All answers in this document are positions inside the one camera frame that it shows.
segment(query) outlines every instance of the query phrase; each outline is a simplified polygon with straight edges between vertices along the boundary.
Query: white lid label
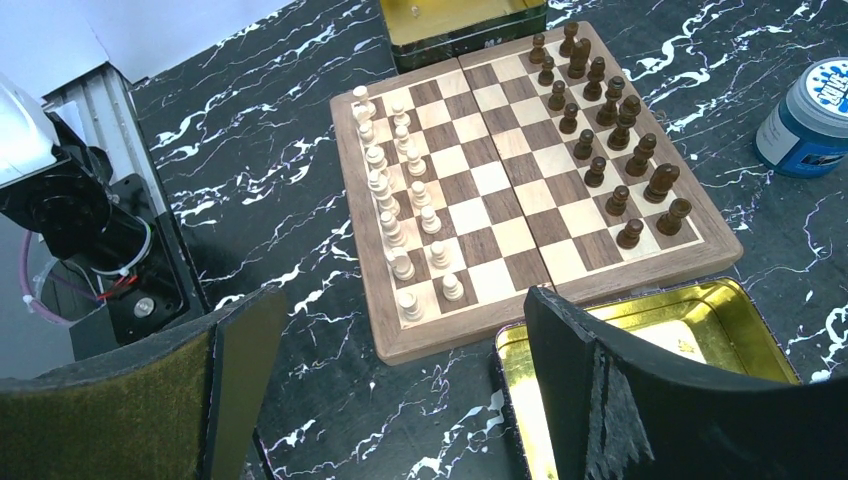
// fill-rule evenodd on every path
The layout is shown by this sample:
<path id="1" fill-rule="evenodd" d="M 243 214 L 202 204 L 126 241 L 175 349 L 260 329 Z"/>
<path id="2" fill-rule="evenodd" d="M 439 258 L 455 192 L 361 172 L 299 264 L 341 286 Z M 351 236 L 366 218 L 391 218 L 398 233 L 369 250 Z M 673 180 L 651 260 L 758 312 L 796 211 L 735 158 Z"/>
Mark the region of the white lid label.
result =
<path id="1" fill-rule="evenodd" d="M 819 65 L 807 75 L 806 86 L 821 108 L 848 117 L 848 58 Z"/>

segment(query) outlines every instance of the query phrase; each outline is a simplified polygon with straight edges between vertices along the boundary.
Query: wooden chessboard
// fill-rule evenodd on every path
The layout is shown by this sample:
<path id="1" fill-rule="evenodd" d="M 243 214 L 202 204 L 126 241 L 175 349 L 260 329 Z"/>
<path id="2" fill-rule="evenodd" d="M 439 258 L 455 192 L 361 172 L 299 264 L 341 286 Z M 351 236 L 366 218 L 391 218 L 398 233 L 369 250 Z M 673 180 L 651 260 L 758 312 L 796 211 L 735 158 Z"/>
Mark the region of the wooden chessboard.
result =
<path id="1" fill-rule="evenodd" d="M 592 41 L 590 58 L 606 60 L 606 79 L 626 78 L 594 29 L 580 23 L 577 39 Z M 331 101 L 333 121 L 347 188 L 354 238 L 362 268 L 368 311 L 378 356 L 396 365 L 491 336 L 502 325 L 523 318 L 523 302 L 532 285 L 553 285 L 565 298 L 587 302 L 643 285 L 669 285 L 714 273 L 742 255 L 736 240 L 706 192 L 680 157 L 646 105 L 622 151 L 606 146 L 614 127 L 594 118 L 604 103 L 583 98 L 587 80 L 565 71 L 559 55 L 562 30 L 545 33 L 546 50 L 557 67 L 554 76 L 567 84 L 566 102 L 577 103 L 578 127 L 558 129 L 561 111 L 547 108 L 551 87 L 538 84 L 539 65 L 528 60 L 530 39 L 520 39 L 416 70 L 368 86 L 377 108 L 376 142 L 384 149 L 404 245 L 415 275 L 400 281 L 385 260 L 388 244 L 379 225 L 378 207 L 368 188 L 365 148 L 353 116 L 352 93 Z M 622 98 L 638 93 L 628 83 Z M 427 165 L 421 177 L 406 170 L 396 148 L 394 124 L 387 114 L 400 101 L 407 109 L 411 139 Z M 583 182 L 589 160 L 571 156 L 580 131 L 595 132 L 593 154 L 608 160 L 603 184 Z M 638 139 L 654 133 L 657 147 L 641 177 L 624 171 Z M 642 192 L 654 167 L 680 168 L 668 198 L 653 204 Z M 413 180 L 424 182 L 442 222 L 435 235 L 421 227 L 412 206 Z M 604 203 L 618 185 L 631 195 L 627 211 L 611 217 Z M 675 236 L 656 230 L 656 221 L 675 198 L 692 204 L 692 213 Z M 615 237 L 631 219 L 644 221 L 636 248 L 625 250 Z M 427 248 L 441 240 L 451 264 L 437 268 Z M 465 288 L 458 302 L 443 298 L 441 278 L 454 273 Z M 397 306 L 402 292 L 416 295 L 422 319 L 408 322 Z"/>

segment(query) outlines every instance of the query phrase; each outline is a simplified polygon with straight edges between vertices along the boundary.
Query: marble surface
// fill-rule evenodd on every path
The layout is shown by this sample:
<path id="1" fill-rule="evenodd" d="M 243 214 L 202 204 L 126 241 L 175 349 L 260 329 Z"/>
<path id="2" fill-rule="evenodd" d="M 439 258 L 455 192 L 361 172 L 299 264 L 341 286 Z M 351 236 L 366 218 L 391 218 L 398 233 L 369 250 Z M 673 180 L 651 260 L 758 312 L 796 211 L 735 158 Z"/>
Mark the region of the marble surface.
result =
<path id="1" fill-rule="evenodd" d="M 746 249 L 740 281 L 806 382 L 848 373 L 848 166 L 775 175 L 754 130 L 848 3 L 552 1 L 591 22 Z M 291 301 L 259 433 L 277 478 L 514 478 L 492 343 L 389 368 L 374 354 L 328 100 L 395 75 L 373 0 L 300 1 L 139 85 L 152 157 L 213 305 Z"/>

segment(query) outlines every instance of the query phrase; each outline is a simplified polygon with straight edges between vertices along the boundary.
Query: metal tin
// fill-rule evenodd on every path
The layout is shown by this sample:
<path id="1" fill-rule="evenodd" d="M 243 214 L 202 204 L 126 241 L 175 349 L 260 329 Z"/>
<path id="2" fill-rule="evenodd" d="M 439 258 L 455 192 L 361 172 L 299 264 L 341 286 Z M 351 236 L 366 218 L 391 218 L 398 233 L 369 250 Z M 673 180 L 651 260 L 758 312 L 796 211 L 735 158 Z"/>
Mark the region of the metal tin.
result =
<path id="1" fill-rule="evenodd" d="M 751 298 L 734 280 L 700 284 L 597 305 L 595 317 L 651 343 L 733 372 L 800 384 Z M 556 479 L 557 472 L 524 324 L 495 337 L 507 419 L 526 459 L 527 478 Z"/>
<path id="2" fill-rule="evenodd" d="M 381 0 L 380 5 L 400 73 L 542 32 L 548 12 L 545 0 Z"/>
<path id="3" fill-rule="evenodd" d="M 754 151 L 800 178 L 825 175 L 848 157 L 848 57 L 811 65 L 760 125 Z"/>

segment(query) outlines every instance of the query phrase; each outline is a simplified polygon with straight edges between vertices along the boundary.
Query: dark wooden chess piece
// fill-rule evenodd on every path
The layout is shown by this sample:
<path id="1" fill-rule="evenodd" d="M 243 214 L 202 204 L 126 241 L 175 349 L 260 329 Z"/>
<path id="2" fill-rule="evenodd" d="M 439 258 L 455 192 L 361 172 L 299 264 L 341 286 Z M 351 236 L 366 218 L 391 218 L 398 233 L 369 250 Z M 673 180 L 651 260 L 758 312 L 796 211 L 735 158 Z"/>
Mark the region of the dark wooden chess piece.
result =
<path id="1" fill-rule="evenodd" d="M 565 110 L 562 112 L 562 120 L 559 121 L 560 132 L 568 135 L 577 130 L 577 112 L 579 111 L 580 107 L 576 103 L 569 103 L 565 106 Z"/>
<path id="2" fill-rule="evenodd" d="M 574 145 L 574 151 L 571 156 L 577 160 L 587 160 L 592 156 L 592 141 L 595 139 L 595 132 L 583 130 L 580 132 L 580 137 L 577 139 L 577 144 Z"/>
<path id="3" fill-rule="evenodd" d="M 602 127 L 609 127 L 615 123 L 618 117 L 618 103 L 621 100 L 621 91 L 624 90 L 624 79 L 616 75 L 607 82 L 606 103 L 598 110 L 595 121 Z"/>
<path id="4" fill-rule="evenodd" d="M 601 93 L 603 93 L 601 82 L 604 81 L 604 70 L 606 67 L 607 64 L 604 61 L 604 57 L 595 57 L 592 60 L 592 64 L 589 65 L 589 73 L 586 74 L 589 83 L 583 88 L 583 98 L 590 102 L 601 99 Z"/>
<path id="5" fill-rule="evenodd" d="M 624 166 L 624 172 L 631 177 L 641 177 L 648 171 L 648 160 L 654 156 L 654 148 L 657 146 L 657 136 L 653 133 L 645 134 L 639 139 L 639 144 L 633 149 L 633 156 Z"/>
<path id="6" fill-rule="evenodd" d="M 559 54 L 561 57 L 571 57 L 571 52 L 574 50 L 574 37 L 577 36 L 577 30 L 580 25 L 577 22 L 568 22 L 562 28 L 562 33 L 565 34 L 565 40 L 559 44 Z"/>
<path id="7" fill-rule="evenodd" d="M 533 35 L 533 49 L 530 50 L 530 63 L 538 65 L 545 61 L 545 36 L 541 33 Z"/>
<path id="8" fill-rule="evenodd" d="M 630 144 L 630 129 L 636 125 L 636 116 L 642 111 L 642 104 L 636 95 L 628 95 L 621 102 L 618 118 L 615 120 L 615 130 L 607 139 L 607 147 L 611 150 L 624 150 Z"/>
<path id="9" fill-rule="evenodd" d="M 604 157 L 595 157 L 589 170 L 583 175 L 583 183 L 587 187 L 600 187 L 604 183 L 604 170 L 607 168 L 607 160 Z"/>
<path id="10" fill-rule="evenodd" d="M 619 185 L 612 191 L 612 196 L 607 199 L 607 203 L 604 205 L 604 210 L 613 217 L 620 217 L 624 215 L 624 211 L 627 210 L 627 200 L 629 198 L 630 189 L 624 185 Z"/>
<path id="11" fill-rule="evenodd" d="M 680 168 L 670 163 L 664 163 L 654 170 L 648 186 L 645 187 L 645 200 L 651 203 L 662 203 L 674 182 L 680 176 Z"/>
<path id="12" fill-rule="evenodd" d="M 568 65 L 566 75 L 568 78 L 578 79 L 586 75 L 586 62 L 589 61 L 589 53 L 592 51 L 592 42 L 588 38 L 580 39 L 574 44 L 571 51 L 571 63 Z"/>
<path id="13" fill-rule="evenodd" d="M 547 87 L 554 83 L 554 59 L 550 55 L 542 61 L 542 71 L 539 72 L 539 85 Z"/>
<path id="14" fill-rule="evenodd" d="M 548 108 L 558 112 L 565 108 L 565 82 L 557 80 L 551 90 L 551 98 L 548 99 Z"/>
<path id="15" fill-rule="evenodd" d="M 685 198 L 676 198 L 668 206 L 668 212 L 657 220 L 657 230 L 663 235 L 676 235 L 683 226 L 683 219 L 692 211 L 692 204 Z"/>
<path id="16" fill-rule="evenodd" d="M 642 223 L 642 220 L 638 218 L 628 220 L 624 224 L 624 228 L 618 232 L 618 236 L 615 237 L 615 243 L 627 250 L 635 247 L 639 244 L 639 236 L 642 234 L 643 228 L 645 228 L 645 224 Z"/>

